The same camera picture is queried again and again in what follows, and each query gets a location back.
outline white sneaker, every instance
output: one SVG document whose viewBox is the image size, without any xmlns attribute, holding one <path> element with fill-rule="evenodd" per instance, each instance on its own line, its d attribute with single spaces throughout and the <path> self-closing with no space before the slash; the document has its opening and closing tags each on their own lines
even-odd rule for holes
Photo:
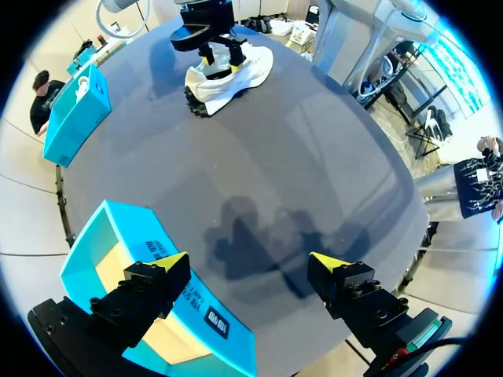
<svg viewBox="0 0 503 377">
<path fill-rule="evenodd" d="M 185 94 L 191 111 L 201 116 L 211 116 L 228 104 L 234 95 L 247 88 L 255 88 L 266 81 L 273 67 L 273 53 L 267 47 L 254 47 L 245 42 L 241 45 L 244 62 L 235 72 L 222 79 L 210 80 L 207 76 L 230 68 L 230 54 L 215 48 L 215 62 L 207 65 L 204 61 L 197 67 L 190 67 L 185 75 Z"/>
<path fill-rule="evenodd" d="M 367 93 L 370 93 L 374 90 L 374 86 L 371 82 L 367 81 L 367 82 L 364 82 L 362 83 L 362 94 L 367 94 Z M 361 104 L 365 103 L 368 99 L 370 98 L 370 96 L 367 96 L 367 97 L 363 97 L 361 96 L 360 94 L 358 94 L 356 96 L 356 101 L 360 102 Z"/>
</svg>

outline round table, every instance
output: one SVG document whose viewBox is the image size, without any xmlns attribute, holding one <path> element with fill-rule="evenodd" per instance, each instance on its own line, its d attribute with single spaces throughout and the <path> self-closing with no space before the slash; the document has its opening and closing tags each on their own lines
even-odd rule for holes
<svg viewBox="0 0 503 377">
<path fill-rule="evenodd" d="M 255 334 L 260 376 L 291 375 L 341 343 L 307 282 L 311 251 L 363 260 L 391 289 L 428 218 L 404 162 L 339 84 L 278 42 L 269 78 L 209 119 L 185 105 L 196 51 L 161 25 L 101 67 L 112 113 L 67 170 L 78 234 L 103 199 L 151 207 L 192 269 Z"/>
</svg>

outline blue container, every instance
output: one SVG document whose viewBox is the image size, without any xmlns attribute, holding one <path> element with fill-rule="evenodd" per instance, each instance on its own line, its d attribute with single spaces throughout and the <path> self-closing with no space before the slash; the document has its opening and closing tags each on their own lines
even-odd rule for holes
<svg viewBox="0 0 503 377">
<path fill-rule="evenodd" d="M 75 240 L 61 270 L 61 280 L 68 296 L 88 313 L 89 300 L 107 293 L 96 267 L 117 243 L 127 254 L 126 263 L 130 264 L 134 261 L 154 262 L 178 253 L 152 210 L 104 201 Z M 208 318 L 218 323 L 213 316 L 208 316 L 211 311 L 227 322 L 226 338 L 208 323 Z M 145 340 L 141 340 L 123 356 L 170 377 L 256 377 L 253 333 L 227 310 L 194 271 L 170 316 L 211 354 L 180 364 L 168 364 Z"/>
<path fill-rule="evenodd" d="M 79 70 L 77 67 L 82 67 L 85 63 L 87 63 L 90 58 L 96 53 L 96 48 L 94 46 L 87 47 L 83 50 L 77 57 L 74 59 L 66 68 L 66 72 L 73 76 Z"/>
<path fill-rule="evenodd" d="M 89 90 L 76 101 L 79 78 L 89 78 Z M 63 167 L 68 167 L 80 147 L 98 124 L 110 113 L 105 77 L 94 65 L 81 70 L 64 89 L 50 113 L 43 156 Z"/>
</svg>

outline person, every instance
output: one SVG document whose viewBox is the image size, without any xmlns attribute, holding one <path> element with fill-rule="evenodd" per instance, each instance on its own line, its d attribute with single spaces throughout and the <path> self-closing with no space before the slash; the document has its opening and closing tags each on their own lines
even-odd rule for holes
<svg viewBox="0 0 503 377">
<path fill-rule="evenodd" d="M 382 59 L 375 60 L 369 67 L 367 71 L 369 74 L 366 80 L 362 83 L 360 91 L 362 94 L 370 93 L 378 87 L 382 80 L 391 79 L 396 75 L 401 66 L 405 65 L 409 61 L 408 54 L 413 54 L 413 42 L 403 41 L 400 42 L 394 49 L 387 53 Z M 362 97 L 357 94 L 356 99 L 363 103 L 367 97 Z"/>
<path fill-rule="evenodd" d="M 411 41 L 400 42 L 394 49 L 386 54 L 393 66 L 393 72 L 398 72 L 401 65 L 405 65 L 409 61 L 407 54 L 413 54 L 413 43 Z"/>
<path fill-rule="evenodd" d="M 30 109 L 30 120 L 33 131 L 37 136 L 42 136 L 47 131 L 50 105 L 63 86 L 64 82 L 49 81 L 48 71 L 42 71 L 35 76 L 33 90 L 37 95 Z"/>
<path fill-rule="evenodd" d="M 477 143 L 482 158 L 466 159 L 442 167 L 416 180 L 430 221 L 460 221 L 491 211 L 503 218 L 503 141 L 482 137 Z"/>
</svg>

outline black label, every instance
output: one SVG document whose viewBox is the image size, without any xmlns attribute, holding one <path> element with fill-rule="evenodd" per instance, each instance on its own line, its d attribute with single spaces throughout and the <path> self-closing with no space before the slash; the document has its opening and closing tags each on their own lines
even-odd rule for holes
<svg viewBox="0 0 503 377">
<path fill-rule="evenodd" d="M 229 336 L 229 322 L 227 322 L 224 317 L 222 317 L 214 308 L 210 306 L 210 308 L 206 312 L 206 316 L 204 316 L 204 322 L 210 325 L 210 327 L 217 331 L 220 336 L 224 339 L 227 339 Z"/>
</svg>

